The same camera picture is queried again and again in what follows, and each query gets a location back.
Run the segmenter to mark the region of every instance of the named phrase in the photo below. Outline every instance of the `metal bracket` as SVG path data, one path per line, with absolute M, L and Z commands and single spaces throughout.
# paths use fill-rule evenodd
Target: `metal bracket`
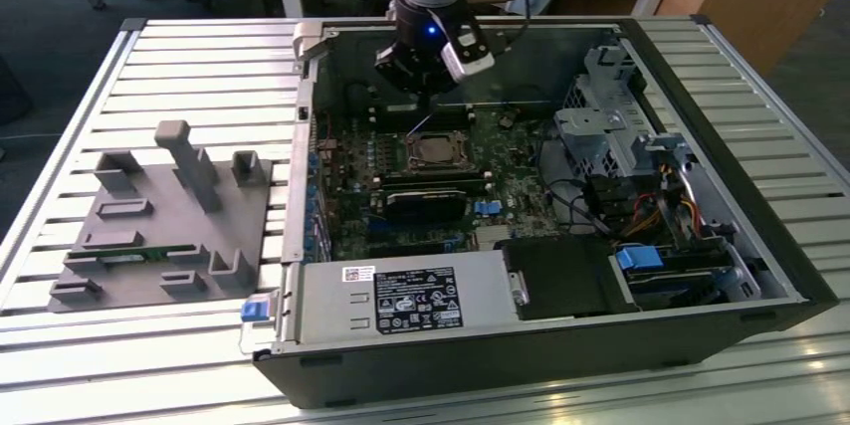
M 301 22 L 293 32 L 293 50 L 299 62 L 309 62 L 327 48 L 325 41 L 325 25 L 322 22 Z
M 565 134 L 586 136 L 606 134 L 618 129 L 626 129 L 621 116 L 614 112 L 600 111 L 596 108 L 565 108 L 556 112 L 558 127 Z

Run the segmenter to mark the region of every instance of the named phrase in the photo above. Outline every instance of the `aluminum extrusion table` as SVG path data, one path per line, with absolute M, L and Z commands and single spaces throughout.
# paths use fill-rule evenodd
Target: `aluminum extrusion table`
M 792 330 L 753 337 L 688 367 L 302 411 L 243 353 L 271 329 L 243 333 L 242 301 L 47 313 L 63 256 L 101 186 L 91 174 L 99 152 L 131 148 L 141 162 L 169 161 L 153 132 L 170 118 L 193 124 L 191 141 L 211 159 L 250 148 L 275 163 L 261 289 L 279 285 L 301 82 L 295 23 L 126 23 L 0 246 L 0 421 L 697 425 L 848 418 L 849 174 L 714 27 L 690 18 L 642 25 L 842 300 Z

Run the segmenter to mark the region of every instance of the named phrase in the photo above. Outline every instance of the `power supply label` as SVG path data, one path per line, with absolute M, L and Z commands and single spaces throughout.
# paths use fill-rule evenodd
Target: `power supply label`
M 378 332 L 463 326 L 454 268 L 375 273 Z

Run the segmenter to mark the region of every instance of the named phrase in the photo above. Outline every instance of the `metal case frame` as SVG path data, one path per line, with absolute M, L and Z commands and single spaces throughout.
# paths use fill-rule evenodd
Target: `metal case frame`
M 490 26 L 512 24 L 516 22 L 485 22 Z M 746 337 L 784 330 L 838 303 L 638 22 L 621 18 L 540 19 L 534 24 L 616 24 L 620 27 L 622 37 L 641 58 L 645 73 L 650 74 L 660 94 L 670 101 L 688 128 L 693 148 L 705 155 L 736 207 L 804 300 L 673 317 L 645 314 L 634 320 L 552 327 L 537 332 L 447 337 L 334 350 L 257 351 L 255 366 L 302 408 L 354 405 L 696 363 Z M 386 25 L 351 21 L 329 22 L 325 27 Z M 746 209 L 740 208 L 741 204 L 746 204 Z M 298 278 L 289 277 L 285 281 L 298 282 Z M 286 306 L 282 308 L 282 316 L 287 316 L 290 311 Z

